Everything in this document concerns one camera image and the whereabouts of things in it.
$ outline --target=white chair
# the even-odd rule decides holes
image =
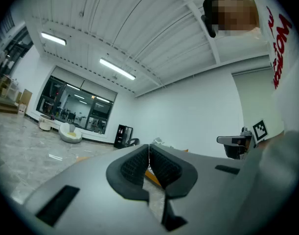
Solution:
[[[79,143],[82,140],[82,132],[73,124],[63,123],[59,127],[61,139],[68,143]]]

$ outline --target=tube light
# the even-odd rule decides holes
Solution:
[[[75,94],[74,94],[75,95]],[[75,95],[75,96],[77,96],[77,97],[79,97],[79,98],[81,98],[81,99],[84,99],[83,97],[81,97],[81,96],[78,96],[78,95]]]
[[[108,68],[113,69],[114,71],[122,74],[123,76],[126,76],[128,78],[130,78],[131,80],[134,80],[136,77],[127,73],[126,71],[122,70],[121,68],[119,68],[118,66],[113,65],[112,63],[109,63],[108,61],[106,61],[105,59],[101,58],[99,60],[99,62],[105,66],[107,66]]]
[[[98,99],[101,100],[101,101],[105,101],[105,102],[107,102],[107,103],[110,103],[110,101],[105,100],[105,99],[103,99],[103,98],[101,98],[101,97],[96,96],[96,98],[98,98]]]
[[[67,84],[67,86],[69,86],[69,87],[71,87],[71,88],[73,88],[73,89],[76,89],[76,90],[80,91],[79,88],[76,88],[76,87],[74,87],[74,86],[72,86],[72,85],[70,85],[70,84]]]
[[[42,35],[43,38],[54,41],[54,42],[59,43],[61,45],[66,45],[67,44],[67,42],[64,39],[53,36],[53,35],[50,35],[48,33],[42,32],[41,35]]]

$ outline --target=ceiling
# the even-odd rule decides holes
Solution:
[[[134,96],[267,53],[260,31],[210,38],[200,19],[204,0],[23,1],[26,26],[40,54]],[[67,45],[42,38],[42,31],[66,39]],[[103,66],[100,58],[136,79]]]

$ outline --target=yellow cushion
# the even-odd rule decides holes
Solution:
[[[68,132],[68,135],[76,137],[76,134],[74,132]]]

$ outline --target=black rectangular slot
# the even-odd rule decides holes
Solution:
[[[36,216],[46,224],[53,226],[79,190],[72,186],[63,187]]]
[[[221,170],[221,171],[224,171],[224,172],[227,172],[227,173],[231,173],[231,174],[234,174],[234,175],[237,175],[239,173],[239,170],[240,170],[238,168],[229,167],[229,166],[226,166],[226,165],[217,165],[215,167],[215,169]]]

